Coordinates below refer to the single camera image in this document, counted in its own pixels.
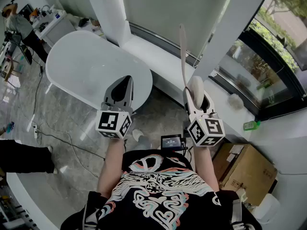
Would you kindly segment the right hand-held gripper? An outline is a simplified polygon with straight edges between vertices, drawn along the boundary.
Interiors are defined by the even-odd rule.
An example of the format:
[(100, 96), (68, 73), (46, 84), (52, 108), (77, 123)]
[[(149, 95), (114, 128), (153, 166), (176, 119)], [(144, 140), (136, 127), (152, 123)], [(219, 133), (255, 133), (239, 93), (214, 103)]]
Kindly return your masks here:
[(222, 119), (215, 112), (215, 106), (210, 95), (204, 91), (201, 113), (194, 103), (190, 90), (183, 90), (184, 107), (188, 114), (190, 124), (187, 131), (196, 147), (213, 147), (225, 137)]

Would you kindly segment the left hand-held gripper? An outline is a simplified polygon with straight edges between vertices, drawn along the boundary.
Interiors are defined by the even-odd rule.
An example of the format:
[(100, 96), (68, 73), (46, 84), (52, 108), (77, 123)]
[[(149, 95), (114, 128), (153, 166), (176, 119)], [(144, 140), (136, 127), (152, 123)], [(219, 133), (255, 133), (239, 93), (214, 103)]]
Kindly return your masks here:
[(106, 90), (101, 109), (96, 112), (95, 130), (106, 138), (124, 139), (132, 124), (132, 100), (132, 76), (124, 76), (111, 84)]

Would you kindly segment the roll of beige tape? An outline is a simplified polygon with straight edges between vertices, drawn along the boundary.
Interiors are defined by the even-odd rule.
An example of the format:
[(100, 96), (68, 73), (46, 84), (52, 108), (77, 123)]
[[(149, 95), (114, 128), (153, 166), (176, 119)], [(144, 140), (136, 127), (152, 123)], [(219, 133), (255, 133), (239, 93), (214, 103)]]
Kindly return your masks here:
[(186, 80), (186, 53), (187, 53), (187, 38), (185, 27), (181, 23), (179, 25), (179, 40), (180, 40), (180, 57), (181, 57), (181, 70), (184, 86), (191, 92), (191, 97), (197, 108), (201, 108), (204, 99), (204, 86), (202, 78), (193, 76), (190, 78), (189, 84)]

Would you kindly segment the white bathtub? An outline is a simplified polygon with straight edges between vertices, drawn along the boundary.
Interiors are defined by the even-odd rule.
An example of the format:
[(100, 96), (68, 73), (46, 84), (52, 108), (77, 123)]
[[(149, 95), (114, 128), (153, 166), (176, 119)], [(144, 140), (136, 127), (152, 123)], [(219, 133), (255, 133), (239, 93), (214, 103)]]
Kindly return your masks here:
[(52, 84), (97, 110), (107, 88), (121, 77), (133, 79), (133, 110), (145, 103), (153, 86), (152, 73), (142, 60), (84, 30), (55, 43), (47, 57), (46, 75)]

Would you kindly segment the person's right forearm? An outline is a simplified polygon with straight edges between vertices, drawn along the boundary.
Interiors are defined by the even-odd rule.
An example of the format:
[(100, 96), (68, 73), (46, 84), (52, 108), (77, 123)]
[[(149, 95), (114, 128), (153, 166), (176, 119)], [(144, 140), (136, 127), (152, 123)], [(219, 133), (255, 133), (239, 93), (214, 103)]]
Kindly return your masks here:
[(194, 147), (194, 163), (196, 173), (213, 191), (218, 192), (219, 184), (208, 147)]

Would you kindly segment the person's left forearm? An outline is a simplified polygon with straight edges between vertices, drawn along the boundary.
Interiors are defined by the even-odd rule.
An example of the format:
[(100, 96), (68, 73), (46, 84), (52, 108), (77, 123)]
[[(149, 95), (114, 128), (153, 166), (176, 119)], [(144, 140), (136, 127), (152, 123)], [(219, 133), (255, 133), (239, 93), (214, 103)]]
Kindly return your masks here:
[(97, 185), (97, 192), (105, 198), (111, 197), (112, 190), (121, 179), (124, 152), (124, 140), (110, 140)]

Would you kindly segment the small black monitor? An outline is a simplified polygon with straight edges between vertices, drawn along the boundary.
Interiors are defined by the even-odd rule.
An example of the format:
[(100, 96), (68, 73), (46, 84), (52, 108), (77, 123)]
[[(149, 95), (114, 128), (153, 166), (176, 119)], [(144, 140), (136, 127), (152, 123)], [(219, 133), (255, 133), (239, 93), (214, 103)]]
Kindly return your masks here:
[(161, 136), (161, 150), (181, 151), (186, 150), (186, 138), (181, 134)]

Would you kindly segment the green bottle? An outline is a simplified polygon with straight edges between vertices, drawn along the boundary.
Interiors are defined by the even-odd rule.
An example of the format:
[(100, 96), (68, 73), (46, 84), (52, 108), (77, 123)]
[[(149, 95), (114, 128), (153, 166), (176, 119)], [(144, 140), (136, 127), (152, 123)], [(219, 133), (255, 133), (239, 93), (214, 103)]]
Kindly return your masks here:
[(259, 128), (261, 121), (249, 121), (243, 124), (244, 131), (256, 130)]

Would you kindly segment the black-framed window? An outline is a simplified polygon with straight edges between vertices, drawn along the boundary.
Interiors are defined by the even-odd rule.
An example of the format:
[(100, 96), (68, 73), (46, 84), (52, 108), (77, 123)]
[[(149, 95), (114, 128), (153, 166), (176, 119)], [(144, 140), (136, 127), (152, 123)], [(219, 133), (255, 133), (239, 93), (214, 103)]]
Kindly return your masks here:
[(258, 121), (307, 109), (307, 0), (262, 0), (212, 80)]

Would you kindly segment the brown cardboard box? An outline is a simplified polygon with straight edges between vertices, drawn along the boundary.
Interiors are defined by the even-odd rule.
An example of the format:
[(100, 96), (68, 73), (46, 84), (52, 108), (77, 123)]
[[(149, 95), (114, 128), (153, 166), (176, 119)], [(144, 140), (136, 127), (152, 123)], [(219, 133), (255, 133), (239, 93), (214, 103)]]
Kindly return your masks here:
[(277, 175), (275, 166), (250, 144), (225, 143), (213, 158), (220, 189), (243, 188), (247, 202), (259, 206)]

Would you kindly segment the wooden chair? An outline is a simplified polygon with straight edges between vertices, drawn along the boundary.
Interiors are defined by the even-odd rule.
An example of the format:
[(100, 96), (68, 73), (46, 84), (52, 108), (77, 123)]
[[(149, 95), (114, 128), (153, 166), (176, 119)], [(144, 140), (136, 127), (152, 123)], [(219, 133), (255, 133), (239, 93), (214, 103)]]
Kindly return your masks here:
[(7, 55), (5, 57), (4, 67), (3, 67), (3, 70), (1, 70), (1, 76), (4, 78), (5, 82), (8, 82), (11, 75), (20, 77), (22, 74), (20, 71), (14, 68), (14, 63), (18, 64), (19, 62), (16, 60), (13, 60), (10, 55)]

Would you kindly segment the black screen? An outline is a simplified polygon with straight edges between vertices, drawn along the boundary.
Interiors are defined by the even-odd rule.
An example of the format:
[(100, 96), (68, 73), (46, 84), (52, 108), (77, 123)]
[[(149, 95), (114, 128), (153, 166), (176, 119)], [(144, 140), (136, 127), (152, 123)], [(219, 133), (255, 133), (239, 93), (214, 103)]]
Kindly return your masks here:
[(33, 12), (33, 8), (30, 4), (26, 4), (18, 13), (22, 15), (26, 20), (30, 21), (30, 14)]

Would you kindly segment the white plastic container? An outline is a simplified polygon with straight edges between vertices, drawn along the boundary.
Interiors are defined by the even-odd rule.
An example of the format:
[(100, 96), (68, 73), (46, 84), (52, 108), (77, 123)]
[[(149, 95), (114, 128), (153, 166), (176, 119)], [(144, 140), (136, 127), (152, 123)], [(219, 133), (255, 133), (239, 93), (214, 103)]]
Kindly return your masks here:
[(269, 224), (279, 212), (280, 202), (272, 195), (267, 194), (259, 206), (256, 206), (252, 214), (262, 225)]

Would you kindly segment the white low cabinet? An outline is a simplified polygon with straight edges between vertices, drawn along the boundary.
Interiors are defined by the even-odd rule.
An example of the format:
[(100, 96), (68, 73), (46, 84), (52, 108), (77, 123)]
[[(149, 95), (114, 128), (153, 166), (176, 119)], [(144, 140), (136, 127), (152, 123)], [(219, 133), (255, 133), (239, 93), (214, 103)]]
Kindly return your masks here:
[(64, 220), (84, 204), (62, 173), (7, 173), (17, 201), (40, 230), (60, 230)]

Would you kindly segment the dark storage shelf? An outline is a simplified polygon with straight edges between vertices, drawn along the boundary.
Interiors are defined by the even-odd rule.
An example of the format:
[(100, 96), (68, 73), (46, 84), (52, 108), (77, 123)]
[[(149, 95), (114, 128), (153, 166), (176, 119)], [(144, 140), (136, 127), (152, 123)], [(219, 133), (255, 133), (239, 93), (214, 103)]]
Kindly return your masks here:
[(6, 188), (0, 186), (0, 230), (34, 230), (13, 207)]

